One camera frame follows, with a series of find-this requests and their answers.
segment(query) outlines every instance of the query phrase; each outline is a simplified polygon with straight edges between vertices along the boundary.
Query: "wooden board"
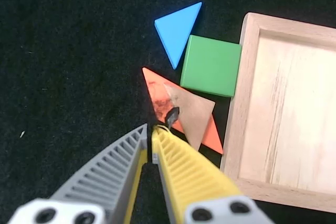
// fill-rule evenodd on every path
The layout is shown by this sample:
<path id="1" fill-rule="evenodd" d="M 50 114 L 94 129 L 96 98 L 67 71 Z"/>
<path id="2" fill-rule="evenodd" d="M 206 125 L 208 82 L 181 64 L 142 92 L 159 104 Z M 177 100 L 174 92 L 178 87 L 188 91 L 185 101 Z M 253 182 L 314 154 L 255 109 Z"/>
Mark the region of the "wooden board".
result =
<path id="1" fill-rule="evenodd" d="M 247 14 L 221 169 L 254 199 L 336 212 L 336 29 Z"/>

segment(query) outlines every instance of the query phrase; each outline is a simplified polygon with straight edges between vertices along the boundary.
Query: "blue triangle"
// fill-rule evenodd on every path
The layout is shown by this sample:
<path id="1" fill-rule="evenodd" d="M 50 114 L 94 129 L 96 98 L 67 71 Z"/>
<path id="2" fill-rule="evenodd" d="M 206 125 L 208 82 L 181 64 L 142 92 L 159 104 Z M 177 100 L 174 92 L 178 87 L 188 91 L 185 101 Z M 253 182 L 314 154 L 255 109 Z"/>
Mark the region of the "blue triangle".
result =
<path id="1" fill-rule="evenodd" d="M 179 64 L 201 5 L 202 2 L 199 2 L 154 21 L 173 69 Z"/>

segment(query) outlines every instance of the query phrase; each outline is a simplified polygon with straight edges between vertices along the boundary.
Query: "tray border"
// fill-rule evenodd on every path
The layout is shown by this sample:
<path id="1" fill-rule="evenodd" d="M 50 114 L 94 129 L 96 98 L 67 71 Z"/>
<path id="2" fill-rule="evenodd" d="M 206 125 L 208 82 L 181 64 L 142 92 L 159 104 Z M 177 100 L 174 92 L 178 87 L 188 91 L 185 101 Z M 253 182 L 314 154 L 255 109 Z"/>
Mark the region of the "tray border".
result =
<path id="1" fill-rule="evenodd" d="M 336 29 L 248 13 L 244 17 L 241 30 L 239 43 L 242 45 L 242 53 L 236 94 L 230 102 L 220 169 L 236 183 L 244 194 L 253 199 L 336 212 L 336 195 L 278 186 L 239 177 L 259 35 L 272 34 L 296 41 L 316 43 L 321 47 L 333 46 L 336 48 Z"/>

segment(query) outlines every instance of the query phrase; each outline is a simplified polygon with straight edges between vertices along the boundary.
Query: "orange triangle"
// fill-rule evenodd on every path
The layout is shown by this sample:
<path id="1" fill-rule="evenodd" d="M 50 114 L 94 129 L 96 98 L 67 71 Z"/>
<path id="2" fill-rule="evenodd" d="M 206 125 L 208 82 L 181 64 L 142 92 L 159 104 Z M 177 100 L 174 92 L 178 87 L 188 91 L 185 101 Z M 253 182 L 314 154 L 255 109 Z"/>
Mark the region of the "orange triangle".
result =
<path id="1" fill-rule="evenodd" d="M 171 81 L 168 81 L 167 79 L 163 78 L 162 76 L 159 76 L 158 74 L 154 73 L 153 71 L 147 68 L 142 68 L 142 71 L 143 71 L 143 75 L 146 80 L 146 85 L 147 85 L 149 95 L 153 103 L 156 117 L 161 122 L 164 122 L 165 116 L 167 115 L 169 110 L 171 110 L 174 107 L 164 87 L 164 84 L 170 85 L 174 88 L 179 88 L 182 90 L 185 90 L 185 89 L 172 83 Z M 173 128 L 184 133 L 179 120 L 177 120 L 173 124 Z M 218 153 L 223 154 L 222 144 L 220 143 L 214 117 L 212 115 L 210 117 L 208 127 L 205 131 L 202 144 L 206 145 L 207 147 L 213 149 L 214 151 Z"/>
<path id="2" fill-rule="evenodd" d="M 190 145 L 198 151 L 215 102 L 186 90 L 164 85 L 174 106 L 180 108 L 179 120 Z"/>

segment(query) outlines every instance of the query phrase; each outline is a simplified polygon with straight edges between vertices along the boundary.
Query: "beige triangle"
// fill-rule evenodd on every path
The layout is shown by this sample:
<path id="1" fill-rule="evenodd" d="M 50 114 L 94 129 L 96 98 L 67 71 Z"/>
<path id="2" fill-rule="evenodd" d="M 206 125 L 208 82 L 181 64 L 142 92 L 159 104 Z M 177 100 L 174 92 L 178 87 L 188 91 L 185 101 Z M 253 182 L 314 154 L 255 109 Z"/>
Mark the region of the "beige triangle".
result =
<path id="1" fill-rule="evenodd" d="M 198 151 L 215 102 L 171 85 L 164 86 L 174 106 L 180 107 L 178 119 L 188 142 Z"/>

